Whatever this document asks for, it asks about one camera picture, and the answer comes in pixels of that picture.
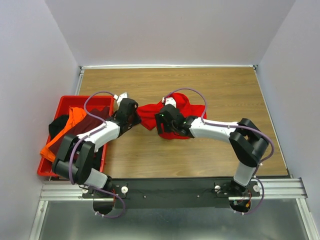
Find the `red t-shirt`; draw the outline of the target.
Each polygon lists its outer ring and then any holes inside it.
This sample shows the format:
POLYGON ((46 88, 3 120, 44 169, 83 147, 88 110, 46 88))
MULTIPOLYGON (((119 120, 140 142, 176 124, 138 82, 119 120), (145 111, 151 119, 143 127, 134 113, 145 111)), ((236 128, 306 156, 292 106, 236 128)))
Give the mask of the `red t-shirt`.
MULTIPOLYGON (((197 116, 201 117, 205 106, 203 104, 191 104, 189 98, 183 93, 172 93, 170 97, 176 102, 176 107, 179 109, 180 113, 186 118, 188 116, 197 116)), ((146 129, 151 131, 156 127, 156 119, 155 114, 159 113, 161 108, 163 107, 162 102, 158 102, 157 104, 147 104, 138 107, 137 113, 141 118, 141 125, 146 129)), ((177 133, 167 133, 163 132, 159 135, 161 138, 167 140, 180 139, 186 140, 189 139, 188 136, 179 136, 177 133)))

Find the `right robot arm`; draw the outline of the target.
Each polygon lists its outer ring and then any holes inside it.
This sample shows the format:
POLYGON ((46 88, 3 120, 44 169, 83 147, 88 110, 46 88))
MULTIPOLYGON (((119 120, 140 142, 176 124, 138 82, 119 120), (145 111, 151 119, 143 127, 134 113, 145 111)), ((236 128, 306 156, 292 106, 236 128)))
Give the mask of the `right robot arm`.
POLYGON ((155 114, 157 133, 174 133, 181 137, 207 138, 229 143, 239 160, 229 190, 241 196, 256 175, 259 166, 275 151, 272 140, 247 118, 239 122, 221 122, 203 116, 183 116, 179 109, 167 104, 155 114))

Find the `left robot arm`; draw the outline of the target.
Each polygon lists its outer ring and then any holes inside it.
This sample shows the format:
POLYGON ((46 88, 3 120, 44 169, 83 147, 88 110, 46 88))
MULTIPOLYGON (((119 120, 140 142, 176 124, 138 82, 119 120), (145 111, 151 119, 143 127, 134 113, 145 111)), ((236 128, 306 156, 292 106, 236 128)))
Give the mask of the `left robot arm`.
POLYGON ((101 198, 112 192, 112 178, 93 167, 95 152, 141 122, 138 103, 131 98, 120 100, 118 110, 99 126, 78 135, 67 134, 58 148, 52 171, 77 185, 93 187, 101 198))

